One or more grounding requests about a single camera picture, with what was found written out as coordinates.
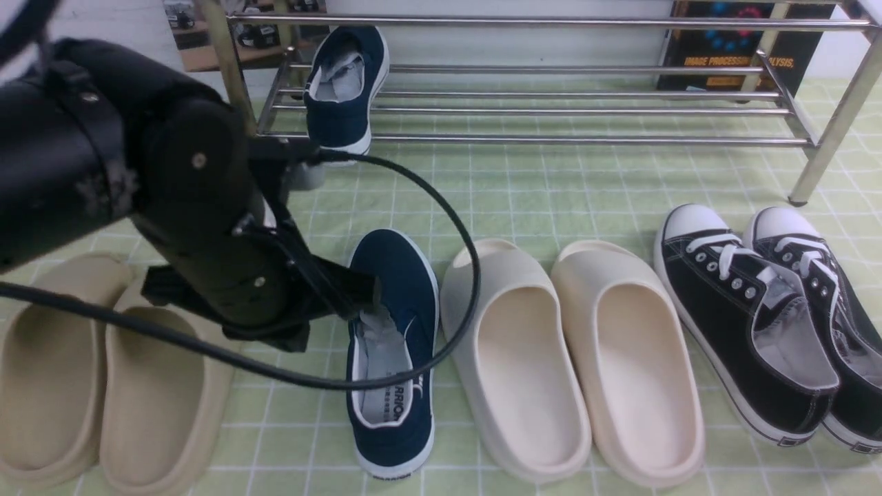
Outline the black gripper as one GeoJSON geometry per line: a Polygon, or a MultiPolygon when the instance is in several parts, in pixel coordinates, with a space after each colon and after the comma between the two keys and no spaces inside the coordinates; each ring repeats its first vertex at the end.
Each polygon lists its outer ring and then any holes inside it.
{"type": "Polygon", "coordinates": [[[289,148],[249,137],[219,100],[148,100],[130,117],[139,189],[132,222],[167,268],[144,296],[219,324],[227,338],[303,352],[325,306],[343,320],[378,310],[377,276],[312,255],[283,205],[289,148]],[[311,263],[311,285],[297,260],[311,263]]]}

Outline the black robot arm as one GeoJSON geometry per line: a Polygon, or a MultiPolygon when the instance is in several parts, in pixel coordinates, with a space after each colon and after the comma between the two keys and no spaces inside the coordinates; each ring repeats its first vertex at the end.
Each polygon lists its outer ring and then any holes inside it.
{"type": "Polygon", "coordinates": [[[129,218],[167,261],[142,295],[229,338],[303,351],[312,320],[378,307],[379,279],[312,254],[287,209],[317,145],[252,137],[217,91],[129,48],[52,53],[2,87],[3,272],[129,218]]]}

